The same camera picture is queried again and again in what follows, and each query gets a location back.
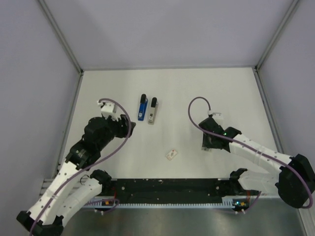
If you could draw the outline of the staple box red logo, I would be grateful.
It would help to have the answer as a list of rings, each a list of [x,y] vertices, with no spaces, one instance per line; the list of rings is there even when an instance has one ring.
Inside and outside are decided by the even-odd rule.
[[[178,152],[175,149],[172,149],[165,157],[168,160],[172,160],[177,154]]]

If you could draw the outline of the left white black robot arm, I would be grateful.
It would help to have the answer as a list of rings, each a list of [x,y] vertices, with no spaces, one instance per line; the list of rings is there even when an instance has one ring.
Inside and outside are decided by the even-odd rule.
[[[101,151],[114,139],[126,140],[135,122],[128,115],[95,117],[84,128],[82,138],[70,149],[55,179],[40,199],[17,221],[32,236],[59,236],[72,216],[98,194],[111,191],[111,177],[104,170],[94,170],[76,191],[74,185],[100,163]]]

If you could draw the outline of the blue black stapler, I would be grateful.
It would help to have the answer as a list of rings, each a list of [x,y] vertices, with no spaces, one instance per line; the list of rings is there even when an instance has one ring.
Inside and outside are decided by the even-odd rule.
[[[138,116],[137,116],[138,121],[144,120],[147,105],[148,105],[148,98],[146,94],[142,94],[140,98],[139,110],[138,110]]]

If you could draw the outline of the grey black stapler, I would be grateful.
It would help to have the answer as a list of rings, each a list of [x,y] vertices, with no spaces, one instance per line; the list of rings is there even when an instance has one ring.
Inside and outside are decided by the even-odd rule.
[[[148,109],[148,124],[153,125],[155,123],[156,115],[158,111],[158,99],[153,97],[151,100],[151,105]]]

